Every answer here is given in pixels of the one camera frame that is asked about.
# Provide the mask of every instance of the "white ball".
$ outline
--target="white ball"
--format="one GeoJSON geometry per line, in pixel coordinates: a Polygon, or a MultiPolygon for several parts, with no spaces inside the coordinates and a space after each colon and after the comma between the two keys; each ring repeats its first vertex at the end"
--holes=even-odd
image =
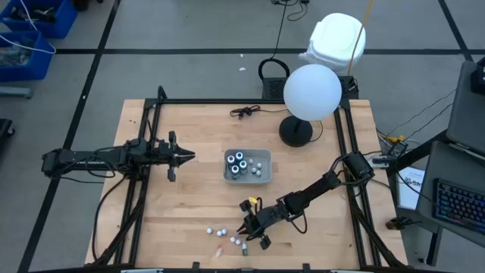
{"type": "Polygon", "coordinates": [[[339,106],[342,86],[335,73],[321,64],[307,64],[286,80],[283,97],[288,110],[303,121],[318,121],[339,106]]]}

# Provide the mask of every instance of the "wooden table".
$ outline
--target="wooden table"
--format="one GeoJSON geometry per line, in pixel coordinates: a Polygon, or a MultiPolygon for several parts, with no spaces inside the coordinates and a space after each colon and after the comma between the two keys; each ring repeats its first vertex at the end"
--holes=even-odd
{"type": "MultiPolygon", "coordinates": [[[[124,103],[115,145],[136,138],[143,100],[124,103]]],[[[240,246],[230,236],[207,235],[207,228],[226,228],[234,234],[243,222],[239,203],[249,196],[260,196],[265,206],[291,191],[303,190],[318,180],[340,155],[333,116],[322,121],[321,138],[302,148],[291,148],[278,136],[280,122],[287,111],[257,112],[242,120],[229,116],[229,111],[244,105],[163,105],[157,137],[167,139],[174,130],[184,149],[196,152],[196,158],[176,170],[177,182],[167,180],[167,166],[153,166],[149,181],[142,233],[136,267],[190,268],[200,262],[201,268],[278,268],[299,269],[310,263],[312,269],[358,268],[355,239],[345,187],[339,187],[314,200],[306,209],[308,233],[299,234],[294,227],[281,222],[267,229],[272,244],[262,250],[258,240],[248,242],[249,256],[242,256],[240,246]],[[229,148],[269,149],[273,156],[273,180],[264,186],[241,187],[222,178],[224,151],[229,148]],[[223,255],[216,257],[218,246],[223,255]]],[[[379,150],[369,101],[351,101],[358,146],[364,152],[379,150]]],[[[285,105],[261,105],[277,110],[285,105]]],[[[345,115],[343,127],[346,130],[345,115]]],[[[320,124],[314,126],[314,138],[320,124]]],[[[346,135],[347,149],[350,142],[346,135]]],[[[376,180],[387,183],[384,171],[376,170],[376,180]]],[[[119,180],[107,179],[104,193],[119,180]]],[[[127,193],[125,182],[105,200],[99,214],[96,248],[100,253],[116,234],[127,193]]],[[[399,231],[389,231],[385,223],[396,216],[389,189],[368,184],[368,195],[374,226],[384,243],[407,264],[399,231]]],[[[303,225],[302,219],[296,223],[303,225]]],[[[371,264],[367,234],[362,229],[366,259],[371,264]]],[[[124,260],[131,242],[127,236],[124,260]]],[[[89,251],[87,262],[92,261],[89,251]]]]}

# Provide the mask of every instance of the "black lamp base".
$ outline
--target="black lamp base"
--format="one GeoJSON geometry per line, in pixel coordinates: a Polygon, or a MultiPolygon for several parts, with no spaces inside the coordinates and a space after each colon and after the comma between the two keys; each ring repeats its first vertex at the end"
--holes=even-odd
{"type": "Polygon", "coordinates": [[[295,116],[283,119],[280,124],[280,138],[291,147],[301,147],[310,142],[313,129],[308,121],[295,116]]]}

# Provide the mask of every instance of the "gray floor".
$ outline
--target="gray floor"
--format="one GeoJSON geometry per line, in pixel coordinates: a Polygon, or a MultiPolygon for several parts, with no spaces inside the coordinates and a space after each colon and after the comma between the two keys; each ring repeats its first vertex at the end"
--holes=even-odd
{"type": "MultiPolygon", "coordinates": [[[[0,0],[3,6],[7,0],[0,0]]],[[[312,0],[308,14],[285,21],[281,48],[305,48],[314,25],[326,14],[342,12],[362,19],[366,2],[312,0]]],[[[448,1],[470,49],[485,49],[482,0],[448,1]]],[[[96,49],[113,0],[92,2],[79,14],[69,36],[51,40],[59,49],[96,49]]],[[[107,49],[247,49],[274,47],[282,7],[270,0],[122,0],[107,49]]],[[[298,11],[297,7],[289,12],[298,11]]],[[[376,0],[366,26],[368,49],[459,49],[434,0],[376,0]]],[[[258,63],[269,55],[103,55],[73,149],[110,146],[125,99],[153,97],[163,85],[171,98],[260,98],[258,63]]],[[[483,56],[474,55],[475,61],[483,56]]],[[[49,180],[40,156],[61,147],[94,55],[56,55],[42,81],[2,83],[28,86],[31,100],[0,98],[0,117],[17,125],[17,134],[0,161],[0,264],[16,271],[39,212],[49,180]]],[[[292,70],[304,63],[278,55],[292,70]]],[[[456,86],[463,55],[364,55],[355,69],[361,98],[370,99],[376,124],[389,132],[456,86]]],[[[281,71],[268,65],[267,75],[281,71]]],[[[408,136],[452,101],[441,101],[398,129],[408,136]]],[[[444,129],[449,111],[412,138],[425,141],[444,129]]],[[[83,264],[101,186],[62,181],[30,270],[83,264]]],[[[402,232],[408,260],[418,268],[430,234],[419,227],[402,232]]],[[[485,250],[446,232],[435,269],[483,271],[485,250]]]]}

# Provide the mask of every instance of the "computer keyboard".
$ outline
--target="computer keyboard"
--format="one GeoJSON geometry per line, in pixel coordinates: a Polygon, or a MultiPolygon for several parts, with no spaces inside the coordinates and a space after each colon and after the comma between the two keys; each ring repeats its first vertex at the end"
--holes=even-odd
{"type": "Polygon", "coordinates": [[[433,217],[485,234],[485,194],[437,178],[433,199],[433,217]]]}

